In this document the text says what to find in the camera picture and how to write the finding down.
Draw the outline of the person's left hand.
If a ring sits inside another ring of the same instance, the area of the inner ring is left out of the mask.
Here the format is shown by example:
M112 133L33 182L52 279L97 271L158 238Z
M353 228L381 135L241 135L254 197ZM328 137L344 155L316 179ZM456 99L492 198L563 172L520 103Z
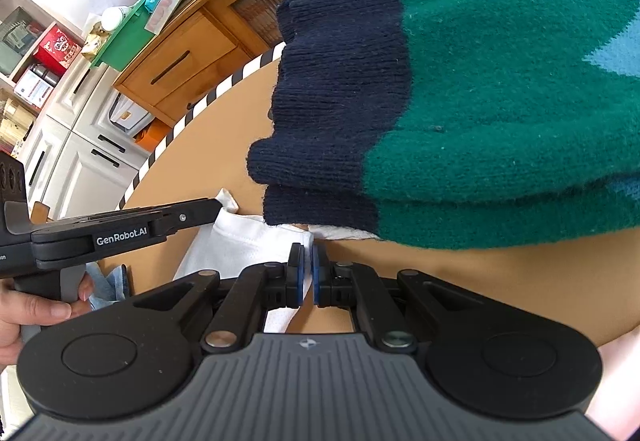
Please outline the person's left hand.
M52 326L91 310L89 297L93 293L93 281L86 274L78 286L75 302L48 300L43 297L20 293L13 287L12 279L2 279L0 298L0 365L5 369L14 365L23 343L21 327L26 325Z

